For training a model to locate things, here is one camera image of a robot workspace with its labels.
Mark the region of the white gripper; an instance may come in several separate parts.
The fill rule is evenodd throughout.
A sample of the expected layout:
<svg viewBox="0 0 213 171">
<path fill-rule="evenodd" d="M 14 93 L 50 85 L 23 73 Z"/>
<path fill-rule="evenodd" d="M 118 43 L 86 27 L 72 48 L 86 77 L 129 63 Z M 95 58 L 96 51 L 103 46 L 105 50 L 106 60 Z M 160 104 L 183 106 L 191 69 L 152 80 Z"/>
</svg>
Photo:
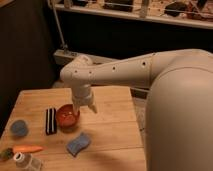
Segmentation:
<svg viewBox="0 0 213 171">
<path fill-rule="evenodd" d="M 88 106 L 91 111 L 97 114 L 97 107 L 94 103 L 93 92 L 90 85 L 77 85 L 72 87 L 73 110 L 77 114 L 81 106 Z"/>
</svg>

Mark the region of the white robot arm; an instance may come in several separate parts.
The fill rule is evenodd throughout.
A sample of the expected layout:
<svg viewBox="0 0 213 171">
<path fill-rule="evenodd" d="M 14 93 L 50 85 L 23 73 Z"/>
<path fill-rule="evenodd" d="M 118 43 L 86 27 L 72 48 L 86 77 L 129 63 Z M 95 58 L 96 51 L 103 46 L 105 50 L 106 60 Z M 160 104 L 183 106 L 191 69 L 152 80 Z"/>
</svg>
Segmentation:
<svg viewBox="0 0 213 171">
<path fill-rule="evenodd" d="M 74 109 L 95 110 L 91 86 L 146 88 L 148 171 L 213 171 L 213 53 L 183 49 L 95 65 L 86 55 L 63 67 Z"/>
</svg>

